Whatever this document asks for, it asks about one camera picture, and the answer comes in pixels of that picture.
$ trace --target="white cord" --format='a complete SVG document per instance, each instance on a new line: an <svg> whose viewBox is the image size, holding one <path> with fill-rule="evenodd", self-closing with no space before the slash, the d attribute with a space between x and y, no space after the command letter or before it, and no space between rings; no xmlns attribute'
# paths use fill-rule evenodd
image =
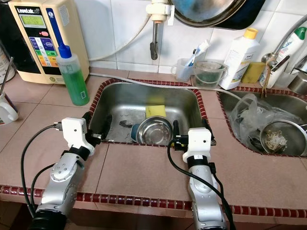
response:
<svg viewBox="0 0 307 230"><path fill-rule="evenodd" d="M149 83L140 82L140 81L137 81L137 80L131 80L131 79L128 79L128 78L121 78L121 77L108 75L108 74L101 74L101 73L90 73L89 75L98 76L98 77L105 77L105 78L114 78L114 79L118 79L118 80L122 80L122 81L127 81L127 82L130 82L130 83L135 83L135 84L145 85L145 86L150 86L150 87L155 87L155 88L201 90L200 88L195 87L195 86L155 85L155 84L149 84ZM229 92L227 90L213 89L213 90L210 90L210 91L224 92L228 95L231 95L231 96L237 98L238 100L241 100L241 98L239 96L237 96L237 95L235 95L232 92Z"/></svg>
<svg viewBox="0 0 307 230"><path fill-rule="evenodd" d="M132 36L130 38L130 40L128 40L127 42L125 42L120 48L118 48L117 50L115 50L114 52L110 53L110 54L107 54L107 55L104 55L104 56L101 56L101 57L93 57L93 58L90 58L89 61L96 61L96 60L101 60L101 59L104 59L104 58L107 58L111 55L114 55L116 54L117 52L119 52L120 50L122 50L123 48L125 48L127 45L130 44L130 42L132 42L139 34L140 32L144 29L144 27L146 26L146 24L148 23L149 19L150 19L151 15L148 14L146 16L146 19L145 21L143 22L143 24L139 27L139 30L137 31L137 33Z"/></svg>

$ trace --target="digital display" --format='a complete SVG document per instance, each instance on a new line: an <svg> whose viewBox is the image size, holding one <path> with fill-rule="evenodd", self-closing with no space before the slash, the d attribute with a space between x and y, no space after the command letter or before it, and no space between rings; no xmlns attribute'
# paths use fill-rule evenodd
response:
<svg viewBox="0 0 307 230"><path fill-rule="evenodd" d="M37 15L37 16L36 15L31 15L31 16L22 15L21 19L25 25L39 25L39 26L45 25L43 18L40 15Z"/></svg>

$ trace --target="white mug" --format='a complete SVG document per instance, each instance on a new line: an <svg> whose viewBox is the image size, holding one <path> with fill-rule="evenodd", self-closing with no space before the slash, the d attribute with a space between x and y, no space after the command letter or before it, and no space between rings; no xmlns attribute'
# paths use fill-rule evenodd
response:
<svg viewBox="0 0 307 230"><path fill-rule="evenodd" d="M3 92L0 95L0 126L18 119L18 110L9 97Z"/></svg>
<svg viewBox="0 0 307 230"><path fill-rule="evenodd" d="M190 76L193 73L193 66L185 66L188 61L188 58L178 59L177 64L173 65L171 68L171 73L179 82L187 82L190 80Z"/></svg>

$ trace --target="fork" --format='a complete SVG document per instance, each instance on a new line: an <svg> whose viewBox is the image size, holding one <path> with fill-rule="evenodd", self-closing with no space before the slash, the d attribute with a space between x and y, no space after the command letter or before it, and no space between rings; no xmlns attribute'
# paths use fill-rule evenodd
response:
<svg viewBox="0 0 307 230"><path fill-rule="evenodd" d="M130 121L124 120L120 121L119 125L125 127L125 128L132 128L133 124Z"/></svg>

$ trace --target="blue bottle cap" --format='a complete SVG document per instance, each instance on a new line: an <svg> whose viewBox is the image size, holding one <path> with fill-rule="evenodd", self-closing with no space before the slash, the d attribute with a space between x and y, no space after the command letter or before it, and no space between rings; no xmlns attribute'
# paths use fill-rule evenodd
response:
<svg viewBox="0 0 307 230"><path fill-rule="evenodd" d="M64 43L61 43L59 45L59 54L60 54L61 58L70 58L71 57L70 47L64 45Z"/></svg>

